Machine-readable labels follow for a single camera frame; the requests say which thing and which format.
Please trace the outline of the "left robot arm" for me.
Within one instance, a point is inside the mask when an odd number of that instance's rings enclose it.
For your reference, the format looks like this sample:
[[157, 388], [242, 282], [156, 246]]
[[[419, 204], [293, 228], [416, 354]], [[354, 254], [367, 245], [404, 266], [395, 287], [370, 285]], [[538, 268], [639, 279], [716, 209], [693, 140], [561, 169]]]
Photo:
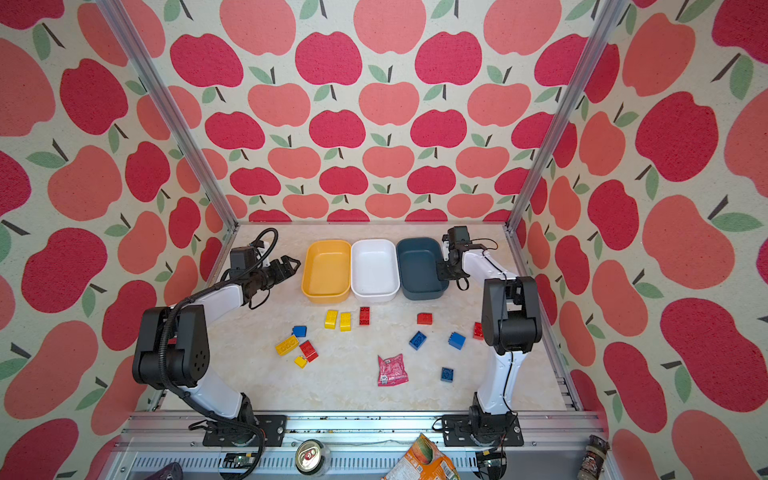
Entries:
[[216, 426], [233, 429], [249, 441], [263, 431], [248, 397], [213, 370], [208, 323], [249, 307], [254, 294], [293, 277], [301, 262], [287, 255], [268, 264], [239, 253], [235, 259], [235, 267], [221, 281], [172, 307], [143, 313], [132, 375], [136, 383], [175, 394]]

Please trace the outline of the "white plastic bin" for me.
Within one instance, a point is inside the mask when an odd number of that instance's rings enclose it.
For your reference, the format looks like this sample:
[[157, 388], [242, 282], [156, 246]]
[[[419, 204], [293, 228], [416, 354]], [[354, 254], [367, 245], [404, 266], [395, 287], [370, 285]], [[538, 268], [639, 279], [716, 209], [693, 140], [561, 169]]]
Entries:
[[395, 245], [387, 239], [364, 239], [351, 248], [351, 289], [362, 306], [393, 300], [400, 289]]

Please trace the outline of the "yellow rounded lego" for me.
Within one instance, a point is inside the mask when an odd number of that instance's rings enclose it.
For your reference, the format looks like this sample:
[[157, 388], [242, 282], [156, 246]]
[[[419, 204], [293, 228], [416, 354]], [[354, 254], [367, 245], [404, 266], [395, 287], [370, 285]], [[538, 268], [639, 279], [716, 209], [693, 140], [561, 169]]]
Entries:
[[334, 330], [337, 326], [338, 315], [337, 310], [328, 310], [325, 315], [324, 328]]
[[342, 312], [339, 325], [341, 332], [349, 332], [352, 328], [352, 314], [350, 312]]

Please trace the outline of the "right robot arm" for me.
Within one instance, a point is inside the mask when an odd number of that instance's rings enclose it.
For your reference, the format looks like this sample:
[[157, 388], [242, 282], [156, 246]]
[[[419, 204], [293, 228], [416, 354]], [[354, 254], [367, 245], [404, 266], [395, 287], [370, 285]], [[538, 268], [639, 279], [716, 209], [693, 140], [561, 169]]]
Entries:
[[519, 429], [511, 406], [514, 387], [523, 361], [543, 336], [537, 284], [503, 267], [464, 227], [443, 235], [442, 252], [436, 267], [440, 280], [474, 281], [483, 288], [480, 324], [492, 353], [467, 423], [476, 444], [496, 446]]

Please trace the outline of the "red small lego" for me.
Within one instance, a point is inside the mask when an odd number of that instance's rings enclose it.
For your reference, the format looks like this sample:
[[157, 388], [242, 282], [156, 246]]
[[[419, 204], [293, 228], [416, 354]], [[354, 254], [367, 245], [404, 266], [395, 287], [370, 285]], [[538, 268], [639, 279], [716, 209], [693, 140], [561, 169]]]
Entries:
[[433, 315], [431, 313], [421, 312], [417, 314], [418, 325], [432, 325]]

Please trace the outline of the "yellow plastic bin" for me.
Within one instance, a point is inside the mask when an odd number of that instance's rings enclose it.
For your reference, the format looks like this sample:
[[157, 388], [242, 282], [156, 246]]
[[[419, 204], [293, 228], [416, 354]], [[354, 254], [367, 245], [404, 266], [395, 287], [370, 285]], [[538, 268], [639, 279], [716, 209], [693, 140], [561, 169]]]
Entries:
[[321, 240], [307, 250], [302, 293], [315, 304], [336, 304], [351, 290], [351, 245], [344, 240]]

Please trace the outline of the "dark teal plastic bin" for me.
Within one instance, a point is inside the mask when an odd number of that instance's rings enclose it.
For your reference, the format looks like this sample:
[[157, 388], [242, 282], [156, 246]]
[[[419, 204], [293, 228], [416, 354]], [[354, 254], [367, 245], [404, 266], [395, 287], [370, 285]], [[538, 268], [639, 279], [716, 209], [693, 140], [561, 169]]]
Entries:
[[406, 238], [396, 245], [401, 287], [412, 301], [440, 298], [449, 282], [437, 276], [437, 263], [443, 259], [441, 246], [433, 238]]

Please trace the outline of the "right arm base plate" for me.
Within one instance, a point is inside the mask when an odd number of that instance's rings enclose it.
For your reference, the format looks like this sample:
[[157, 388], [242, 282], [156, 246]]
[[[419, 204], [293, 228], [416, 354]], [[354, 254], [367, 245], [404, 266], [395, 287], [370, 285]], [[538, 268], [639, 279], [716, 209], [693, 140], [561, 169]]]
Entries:
[[522, 447], [525, 444], [518, 416], [512, 412], [479, 416], [443, 415], [433, 426], [447, 447]]

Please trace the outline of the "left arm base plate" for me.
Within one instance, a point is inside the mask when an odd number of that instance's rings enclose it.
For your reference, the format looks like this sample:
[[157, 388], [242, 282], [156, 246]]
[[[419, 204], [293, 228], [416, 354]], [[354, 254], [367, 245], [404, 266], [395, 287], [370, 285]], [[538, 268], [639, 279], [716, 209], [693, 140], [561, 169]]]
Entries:
[[287, 417], [259, 414], [255, 420], [256, 426], [204, 420], [189, 429], [201, 428], [204, 431], [203, 445], [206, 447], [280, 447], [286, 433]]

